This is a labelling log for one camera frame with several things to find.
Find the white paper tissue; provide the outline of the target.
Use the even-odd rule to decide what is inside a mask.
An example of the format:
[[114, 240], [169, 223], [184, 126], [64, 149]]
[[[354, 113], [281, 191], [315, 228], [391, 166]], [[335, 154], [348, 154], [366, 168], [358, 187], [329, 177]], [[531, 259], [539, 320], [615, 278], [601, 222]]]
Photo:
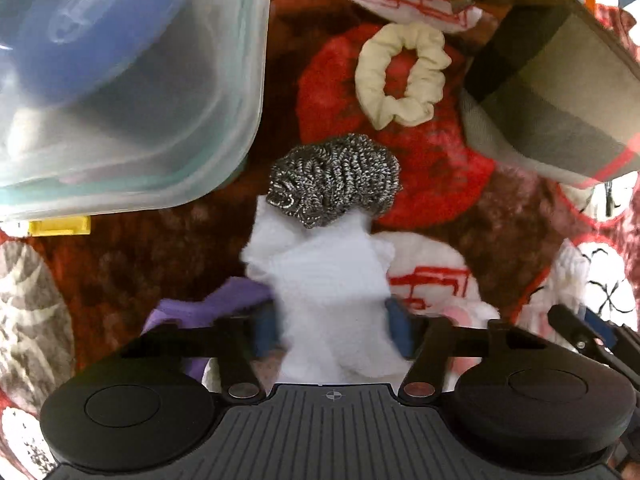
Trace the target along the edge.
[[358, 209], [306, 229], [258, 197], [241, 259], [247, 276], [274, 295], [281, 384], [399, 385], [409, 364], [390, 339], [385, 307], [394, 255]]

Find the pink soft pouch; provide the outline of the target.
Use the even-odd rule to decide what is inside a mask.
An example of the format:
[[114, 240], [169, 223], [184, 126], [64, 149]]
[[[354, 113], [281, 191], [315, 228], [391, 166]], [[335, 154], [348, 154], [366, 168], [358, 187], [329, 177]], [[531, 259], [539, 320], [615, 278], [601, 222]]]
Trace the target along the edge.
[[[498, 310], [490, 304], [463, 298], [452, 298], [448, 304], [442, 306], [440, 314], [450, 318], [457, 326], [471, 328], [486, 328], [490, 320], [500, 318]], [[454, 358], [450, 374], [459, 378], [477, 364], [480, 364], [480, 358]]]

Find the purple cloth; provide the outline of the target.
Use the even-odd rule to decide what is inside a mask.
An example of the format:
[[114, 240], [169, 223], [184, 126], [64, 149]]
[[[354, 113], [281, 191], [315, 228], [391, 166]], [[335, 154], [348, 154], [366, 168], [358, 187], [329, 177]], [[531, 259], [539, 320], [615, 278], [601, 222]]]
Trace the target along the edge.
[[253, 325], [250, 345], [254, 350], [254, 311], [265, 302], [272, 301], [271, 290], [267, 285], [232, 276], [222, 286], [199, 302], [186, 302], [173, 299], [160, 300], [146, 318], [142, 333], [154, 330], [163, 324], [179, 328], [208, 327], [218, 318], [230, 318], [247, 314]]

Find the steel wool scourer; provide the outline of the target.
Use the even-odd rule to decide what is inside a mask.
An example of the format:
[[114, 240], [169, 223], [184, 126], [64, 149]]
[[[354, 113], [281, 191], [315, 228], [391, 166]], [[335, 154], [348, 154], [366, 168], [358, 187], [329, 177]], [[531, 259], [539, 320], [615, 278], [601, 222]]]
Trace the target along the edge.
[[299, 145], [271, 167], [266, 202], [305, 228], [359, 209], [380, 218], [400, 190], [400, 165], [385, 146], [349, 133]]

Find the olive striped zipper pouch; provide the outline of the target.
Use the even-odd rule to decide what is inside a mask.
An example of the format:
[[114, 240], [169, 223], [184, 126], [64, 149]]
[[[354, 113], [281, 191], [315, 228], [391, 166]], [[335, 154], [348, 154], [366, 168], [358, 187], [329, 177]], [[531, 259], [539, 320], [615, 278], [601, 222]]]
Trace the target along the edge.
[[465, 73], [466, 143], [497, 162], [591, 188], [639, 168], [639, 64], [580, 0], [507, 6]]

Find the cream hair scrunchie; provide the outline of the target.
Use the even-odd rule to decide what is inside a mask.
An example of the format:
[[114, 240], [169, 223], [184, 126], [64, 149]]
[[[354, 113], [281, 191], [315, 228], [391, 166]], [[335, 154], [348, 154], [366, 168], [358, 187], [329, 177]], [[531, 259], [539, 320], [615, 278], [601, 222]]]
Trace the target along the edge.
[[387, 24], [362, 46], [355, 70], [356, 97], [375, 130], [393, 122], [430, 122], [444, 98], [452, 59], [444, 34], [425, 23]]

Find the red floral plush blanket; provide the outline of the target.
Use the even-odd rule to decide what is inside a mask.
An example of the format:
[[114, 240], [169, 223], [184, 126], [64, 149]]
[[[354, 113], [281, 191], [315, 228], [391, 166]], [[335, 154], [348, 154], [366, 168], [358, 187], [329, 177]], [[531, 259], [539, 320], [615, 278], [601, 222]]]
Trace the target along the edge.
[[[243, 267], [256, 198], [271, 163], [299, 142], [369, 132], [352, 70], [381, 20], [349, 0], [272, 0], [262, 122], [244, 171], [231, 184], [176, 208], [108, 214], [81, 236], [1, 240], [1, 311], [47, 313], [36, 350], [1, 321], [1, 474], [38, 479], [47, 453], [36, 428], [55, 384], [141, 332], [163, 299], [200, 300]], [[584, 256], [587, 306], [605, 318], [639, 321], [639, 179], [573, 190], [473, 152], [463, 140], [456, 91], [464, 57], [494, 26], [484, 16], [452, 36], [447, 91], [429, 124], [378, 133], [401, 164], [404, 189], [375, 229], [397, 247], [394, 272], [421, 282], [419, 294], [466, 292], [507, 318], [552, 298], [552, 285]]]

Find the clear lidded storage box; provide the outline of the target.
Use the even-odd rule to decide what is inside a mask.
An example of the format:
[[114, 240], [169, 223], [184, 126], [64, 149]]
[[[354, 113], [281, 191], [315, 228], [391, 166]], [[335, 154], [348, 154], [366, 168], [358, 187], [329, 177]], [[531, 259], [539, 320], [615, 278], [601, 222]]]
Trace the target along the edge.
[[1, 0], [1, 218], [164, 209], [243, 169], [270, 0]]

